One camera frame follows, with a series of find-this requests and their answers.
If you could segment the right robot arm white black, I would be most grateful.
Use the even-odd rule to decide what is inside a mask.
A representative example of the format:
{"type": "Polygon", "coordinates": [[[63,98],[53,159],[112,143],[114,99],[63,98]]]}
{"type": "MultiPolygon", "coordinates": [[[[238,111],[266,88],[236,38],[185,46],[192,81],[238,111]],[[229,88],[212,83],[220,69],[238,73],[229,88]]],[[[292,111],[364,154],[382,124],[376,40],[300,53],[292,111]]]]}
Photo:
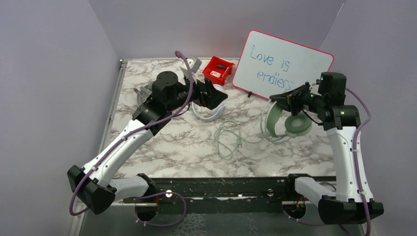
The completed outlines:
{"type": "Polygon", "coordinates": [[[306,197],[318,208],[321,221],[327,225],[364,224],[384,213],[382,203],[375,201],[367,183],[360,152],[360,131],[364,123],[358,108],[346,105],[344,74],[323,72],[317,94],[310,84],[270,96],[275,106],[290,112],[293,118],[306,111],[315,113],[331,145],[336,173],[336,190],[330,191],[307,174],[289,177],[284,195],[290,200],[306,197]]]}

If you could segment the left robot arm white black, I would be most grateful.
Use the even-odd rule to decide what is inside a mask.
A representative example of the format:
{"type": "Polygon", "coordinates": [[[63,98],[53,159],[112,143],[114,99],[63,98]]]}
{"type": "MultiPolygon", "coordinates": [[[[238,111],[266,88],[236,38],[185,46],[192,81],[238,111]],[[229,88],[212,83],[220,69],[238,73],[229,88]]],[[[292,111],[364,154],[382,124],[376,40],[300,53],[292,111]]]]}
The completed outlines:
{"type": "Polygon", "coordinates": [[[116,172],[188,104],[213,110],[228,98],[209,79],[201,82],[185,78],[184,81],[184,84],[180,83],[177,74],[172,71],[159,73],[151,84],[151,94],[137,108],[124,130],[90,162],[82,167],[74,165],[68,170],[73,192],[69,206],[72,216],[85,210],[101,214],[114,201],[126,198],[138,197],[143,202],[153,199],[154,183],[145,174],[114,179],[116,172]],[[85,210],[74,212],[76,199],[86,205],[85,210]]]}

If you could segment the green headphones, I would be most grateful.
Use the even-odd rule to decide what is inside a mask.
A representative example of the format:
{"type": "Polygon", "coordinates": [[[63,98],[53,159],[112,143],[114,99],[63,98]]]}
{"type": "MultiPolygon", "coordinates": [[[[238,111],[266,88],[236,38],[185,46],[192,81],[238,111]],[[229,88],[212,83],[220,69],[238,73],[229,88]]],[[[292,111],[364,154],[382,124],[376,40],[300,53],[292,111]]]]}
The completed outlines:
{"type": "Polygon", "coordinates": [[[312,121],[307,115],[286,115],[282,107],[269,100],[261,112],[260,131],[264,139],[279,144],[310,132],[312,121]]]}

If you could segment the grey headphones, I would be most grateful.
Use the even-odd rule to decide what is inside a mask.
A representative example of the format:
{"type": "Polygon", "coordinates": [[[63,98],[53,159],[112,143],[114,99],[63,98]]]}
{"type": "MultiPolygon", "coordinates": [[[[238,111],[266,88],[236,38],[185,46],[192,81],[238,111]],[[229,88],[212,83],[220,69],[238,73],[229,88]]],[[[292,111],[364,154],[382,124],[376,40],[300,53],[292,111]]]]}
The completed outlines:
{"type": "Polygon", "coordinates": [[[148,85],[140,86],[140,87],[137,87],[137,88],[133,89],[133,91],[137,95],[136,100],[137,100],[138,106],[145,103],[146,100],[148,99],[148,97],[151,96],[151,94],[152,94],[152,84],[153,84],[153,82],[149,83],[148,85]]]}

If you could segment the white headphones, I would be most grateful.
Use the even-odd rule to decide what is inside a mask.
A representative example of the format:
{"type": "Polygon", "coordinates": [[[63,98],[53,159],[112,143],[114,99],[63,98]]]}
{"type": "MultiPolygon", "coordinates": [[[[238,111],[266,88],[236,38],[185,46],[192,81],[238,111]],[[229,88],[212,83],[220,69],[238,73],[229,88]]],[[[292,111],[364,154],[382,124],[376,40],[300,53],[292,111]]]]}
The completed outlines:
{"type": "Polygon", "coordinates": [[[222,101],[216,108],[214,108],[210,111],[210,116],[209,117],[202,116],[202,113],[197,111],[196,104],[193,103],[193,102],[191,103],[191,108],[192,108],[192,111],[193,111],[195,117],[197,117],[198,119],[200,119],[204,122],[214,121],[217,118],[222,117],[225,110],[226,110],[226,106],[225,106],[224,101],[222,101]]]}

